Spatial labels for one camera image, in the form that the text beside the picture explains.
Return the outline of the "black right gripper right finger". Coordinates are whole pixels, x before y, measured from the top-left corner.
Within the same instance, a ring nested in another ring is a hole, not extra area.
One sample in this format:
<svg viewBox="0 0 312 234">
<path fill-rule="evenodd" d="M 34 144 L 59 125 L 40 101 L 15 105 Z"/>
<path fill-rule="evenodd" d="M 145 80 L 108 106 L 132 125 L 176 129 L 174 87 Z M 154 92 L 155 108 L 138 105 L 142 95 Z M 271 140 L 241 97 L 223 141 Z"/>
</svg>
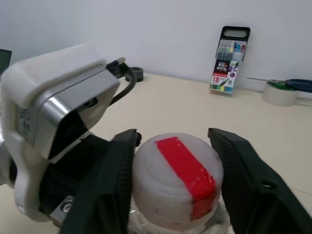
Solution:
<svg viewBox="0 0 312 234">
<path fill-rule="evenodd" d="M 224 171 L 221 187 L 236 234 L 310 234 L 312 218 L 282 177 L 235 133 L 208 129 Z"/>
</svg>

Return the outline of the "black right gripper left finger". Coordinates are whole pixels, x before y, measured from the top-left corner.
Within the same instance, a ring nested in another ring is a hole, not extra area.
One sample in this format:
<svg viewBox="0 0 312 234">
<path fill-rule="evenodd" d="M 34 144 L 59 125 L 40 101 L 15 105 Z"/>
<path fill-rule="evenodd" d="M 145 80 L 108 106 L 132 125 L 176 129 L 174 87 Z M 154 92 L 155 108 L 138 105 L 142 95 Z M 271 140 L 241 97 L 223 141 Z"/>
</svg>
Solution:
<svg viewBox="0 0 312 234">
<path fill-rule="evenodd" d="M 132 164 L 141 134 L 129 129 L 111 141 L 96 136 L 83 147 L 95 161 L 80 183 L 60 230 L 62 234 L 126 234 L 131 193 Z"/>
</svg>

